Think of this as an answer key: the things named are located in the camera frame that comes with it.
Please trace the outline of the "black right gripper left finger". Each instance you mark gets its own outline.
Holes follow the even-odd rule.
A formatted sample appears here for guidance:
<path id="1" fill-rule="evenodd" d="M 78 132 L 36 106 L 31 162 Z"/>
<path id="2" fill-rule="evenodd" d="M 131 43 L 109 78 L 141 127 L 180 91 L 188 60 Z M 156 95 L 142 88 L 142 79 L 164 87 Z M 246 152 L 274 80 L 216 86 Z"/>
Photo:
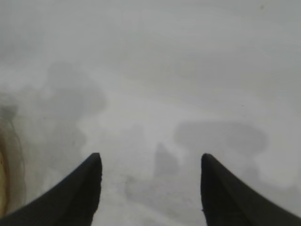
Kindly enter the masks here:
<path id="1" fill-rule="evenodd" d="M 87 157 L 71 174 L 38 199 L 1 219 L 2 226 L 89 226 L 101 194 L 99 153 Z"/>

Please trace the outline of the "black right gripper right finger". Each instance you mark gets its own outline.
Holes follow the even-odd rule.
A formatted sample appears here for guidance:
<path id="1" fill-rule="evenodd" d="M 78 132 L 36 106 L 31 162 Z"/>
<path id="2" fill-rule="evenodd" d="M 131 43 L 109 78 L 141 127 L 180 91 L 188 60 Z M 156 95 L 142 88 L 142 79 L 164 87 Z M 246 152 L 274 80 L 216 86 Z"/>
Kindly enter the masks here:
<path id="1" fill-rule="evenodd" d="M 299 226 L 300 217 L 269 201 L 213 155 L 201 157 L 200 196 L 209 226 Z"/>

